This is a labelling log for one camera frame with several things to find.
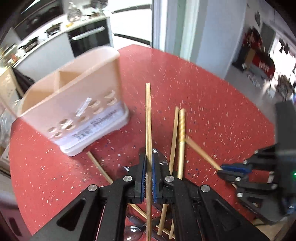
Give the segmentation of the plain wooden chopstick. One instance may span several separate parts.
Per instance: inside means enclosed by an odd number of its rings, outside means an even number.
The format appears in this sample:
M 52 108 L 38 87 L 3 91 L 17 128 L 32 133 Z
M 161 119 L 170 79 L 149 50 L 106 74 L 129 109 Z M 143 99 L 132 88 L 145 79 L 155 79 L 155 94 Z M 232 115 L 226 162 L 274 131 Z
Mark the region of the plain wooden chopstick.
M 152 240 L 152 120 L 150 83 L 145 85 L 145 148 L 147 157 L 147 240 Z

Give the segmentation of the dark spoon on table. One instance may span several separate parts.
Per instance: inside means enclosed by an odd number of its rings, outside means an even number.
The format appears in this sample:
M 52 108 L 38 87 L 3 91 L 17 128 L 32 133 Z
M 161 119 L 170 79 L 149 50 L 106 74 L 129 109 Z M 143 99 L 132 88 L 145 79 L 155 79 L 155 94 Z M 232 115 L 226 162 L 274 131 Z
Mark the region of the dark spoon on table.
M 146 230 L 146 223 L 134 215 L 129 218 L 129 221 L 132 222 L 132 225 L 125 227 L 123 240 L 140 240 L 142 234 Z

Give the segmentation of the wooden chopstick left side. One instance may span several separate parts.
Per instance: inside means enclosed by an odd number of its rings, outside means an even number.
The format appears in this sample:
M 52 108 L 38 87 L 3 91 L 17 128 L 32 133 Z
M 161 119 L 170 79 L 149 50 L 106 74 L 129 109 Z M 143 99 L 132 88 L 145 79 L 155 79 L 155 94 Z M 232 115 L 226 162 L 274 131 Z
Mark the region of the wooden chopstick left side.
M 93 162 L 93 164 L 97 167 L 97 169 L 99 170 L 99 172 L 102 174 L 102 176 L 105 178 L 105 180 L 109 183 L 112 184 L 113 180 L 109 177 L 109 175 L 105 172 L 105 170 L 102 168 L 102 166 L 100 165 L 99 161 L 96 160 L 96 158 L 93 156 L 93 154 L 88 151 L 87 152 L 87 156 L 90 158 L 90 160 Z M 142 216 L 144 219 L 147 218 L 147 214 L 140 209 L 136 204 L 129 204 L 129 206 L 131 208 L 133 208 L 140 216 Z M 169 230 L 167 230 L 166 228 L 163 228 L 163 232 L 167 235 L 169 235 L 169 239 L 171 240 L 172 238 L 175 239 L 175 235 L 173 234 L 173 232 L 170 232 Z

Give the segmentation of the dark metal spoon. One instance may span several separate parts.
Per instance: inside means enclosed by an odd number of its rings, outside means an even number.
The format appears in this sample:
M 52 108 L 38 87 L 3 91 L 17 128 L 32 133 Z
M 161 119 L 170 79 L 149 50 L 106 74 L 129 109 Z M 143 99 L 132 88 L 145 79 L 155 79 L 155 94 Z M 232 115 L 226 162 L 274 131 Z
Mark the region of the dark metal spoon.
M 154 167 L 156 164 L 167 166 L 168 161 L 159 150 L 152 148 L 152 166 Z

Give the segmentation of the wooden chopstick right side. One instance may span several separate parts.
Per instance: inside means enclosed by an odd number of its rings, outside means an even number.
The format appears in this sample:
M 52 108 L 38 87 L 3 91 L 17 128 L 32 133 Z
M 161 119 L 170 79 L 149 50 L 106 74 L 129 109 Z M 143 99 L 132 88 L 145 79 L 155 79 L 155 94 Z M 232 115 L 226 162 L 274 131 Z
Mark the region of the wooden chopstick right side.
M 186 136 L 186 144 L 188 144 L 197 154 L 199 154 L 204 160 L 206 160 L 213 168 L 217 171 L 222 168 L 197 144 L 195 143 L 189 136 Z

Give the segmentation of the black built-in oven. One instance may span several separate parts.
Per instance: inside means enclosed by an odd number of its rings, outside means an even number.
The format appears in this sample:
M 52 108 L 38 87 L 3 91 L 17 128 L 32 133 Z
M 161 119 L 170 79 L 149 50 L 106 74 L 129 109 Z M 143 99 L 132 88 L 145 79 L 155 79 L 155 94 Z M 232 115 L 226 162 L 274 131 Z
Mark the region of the black built-in oven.
M 111 44 L 107 20 L 88 23 L 69 31 L 68 39 L 74 57 L 77 57 L 93 48 Z

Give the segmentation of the black range hood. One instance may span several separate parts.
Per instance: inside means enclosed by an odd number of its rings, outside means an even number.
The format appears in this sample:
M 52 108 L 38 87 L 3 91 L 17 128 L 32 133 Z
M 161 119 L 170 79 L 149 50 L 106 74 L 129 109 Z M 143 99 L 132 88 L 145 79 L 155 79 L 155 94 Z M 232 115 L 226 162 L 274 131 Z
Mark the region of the black range hood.
M 28 8 L 21 12 L 14 25 L 14 30 L 17 36 L 23 40 L 37 28 L 63 13 L 62 1 L 34 1 Z

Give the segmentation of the pink plastic utensil holder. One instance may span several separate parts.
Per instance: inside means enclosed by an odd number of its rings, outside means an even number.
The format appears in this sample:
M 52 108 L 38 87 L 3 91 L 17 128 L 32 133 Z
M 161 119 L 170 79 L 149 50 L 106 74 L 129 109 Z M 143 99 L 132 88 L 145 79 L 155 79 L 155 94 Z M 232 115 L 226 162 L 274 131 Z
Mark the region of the pink plastic utensil holder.
M 119 52 L 94 48 L 43 77 L 25 93 L 20 118 L 72 157 L 129 121 Z

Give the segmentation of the black jacket hanging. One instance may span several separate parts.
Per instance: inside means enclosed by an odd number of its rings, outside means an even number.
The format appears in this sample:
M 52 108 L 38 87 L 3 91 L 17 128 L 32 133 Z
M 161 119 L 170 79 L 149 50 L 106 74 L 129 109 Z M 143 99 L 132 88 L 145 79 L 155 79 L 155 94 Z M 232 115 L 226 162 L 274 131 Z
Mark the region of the black jacket hanging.
M 35 83 L 35 81 L 32 78 L 23 75 L 16 68 L 12 68 L 12 71 L 16 78 L 16 91 L 19 98 L 22 98 L 27 90 Z

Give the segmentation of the white refrigerator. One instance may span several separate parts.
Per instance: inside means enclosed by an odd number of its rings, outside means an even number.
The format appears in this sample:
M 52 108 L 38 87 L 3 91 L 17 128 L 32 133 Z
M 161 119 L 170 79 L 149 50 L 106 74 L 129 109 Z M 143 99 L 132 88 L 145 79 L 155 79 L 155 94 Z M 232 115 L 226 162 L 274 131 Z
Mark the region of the white refrigerator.
M 107 9 L 115 49 L 152 46 L 152 1 L 109 1 Z

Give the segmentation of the patterned bamboo chopstick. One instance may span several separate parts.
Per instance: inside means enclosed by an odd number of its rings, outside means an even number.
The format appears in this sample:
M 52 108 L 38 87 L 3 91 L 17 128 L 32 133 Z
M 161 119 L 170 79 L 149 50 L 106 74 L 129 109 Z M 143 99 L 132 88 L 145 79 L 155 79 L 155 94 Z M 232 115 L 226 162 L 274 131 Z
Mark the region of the patterned bamboo chopstick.
M 184 157 L 185 157 L 185 110 L 179 110 L 178 119 L 178 133 L 177 133 L 178 145 L 178 175 L 177 178 L 183 179 L 184 171 Z

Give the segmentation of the thin wooden chopstick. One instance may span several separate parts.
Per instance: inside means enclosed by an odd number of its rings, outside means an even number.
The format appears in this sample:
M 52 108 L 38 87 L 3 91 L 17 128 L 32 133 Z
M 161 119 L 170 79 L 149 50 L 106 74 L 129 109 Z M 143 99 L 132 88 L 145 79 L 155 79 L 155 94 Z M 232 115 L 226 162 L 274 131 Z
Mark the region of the thin wooden chopstick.
M 179 119 L 179 108 L 176 106 L 175 116 L 174 116 L 173 135 L 172 135 L 172 141 L 171 141 L 171 153 L 170 153 L 170 160 L 169 160 L 169 171 L 171 175 L 173 174 L 175 154 L 176 154 L 178 119 Z M 159 221 L 158 232 L 157 232 L 158 235 L 162 235 L 163 233 L 168 206 L 169 206 L 168 204 L 163 205 L 161 217 Z

